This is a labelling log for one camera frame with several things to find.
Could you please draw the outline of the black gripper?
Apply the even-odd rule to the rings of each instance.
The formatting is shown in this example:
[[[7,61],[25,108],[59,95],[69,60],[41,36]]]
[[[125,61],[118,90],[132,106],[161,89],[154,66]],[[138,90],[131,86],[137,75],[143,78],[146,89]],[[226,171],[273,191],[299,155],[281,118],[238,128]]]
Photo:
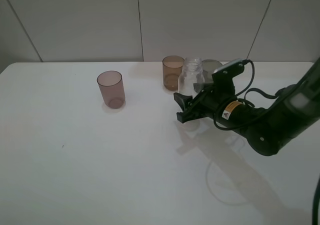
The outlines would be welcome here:
[[[242,129],[251,123],[248,104],[239,101],[233,83],[209,83],[195,96],[175,92],[174,101],[181,108],[176,113],[180,123],[204,118],[213,120],[218,129]]]

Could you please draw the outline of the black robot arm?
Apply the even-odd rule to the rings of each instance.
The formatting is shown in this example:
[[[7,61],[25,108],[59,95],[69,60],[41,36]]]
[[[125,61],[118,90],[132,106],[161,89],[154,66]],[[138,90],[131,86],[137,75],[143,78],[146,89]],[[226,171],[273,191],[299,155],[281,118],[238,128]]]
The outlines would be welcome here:
[[[175,92],[175,102],[181,108],[176,114],[182,124],[210,118],[216,128],[234,131],[244,137],[257,153],[273,156],[287,143],[320,119],[320,62],[317,60],[296,84],[284,87],[274,95],[247,86],[247,95],[257,92],[273,100],[269,108],[256,108],[235,92],[234,77],[245,70],[249,59],[236,59],[216,69],[213,82],[203,87],[195,83],[195,97]]]

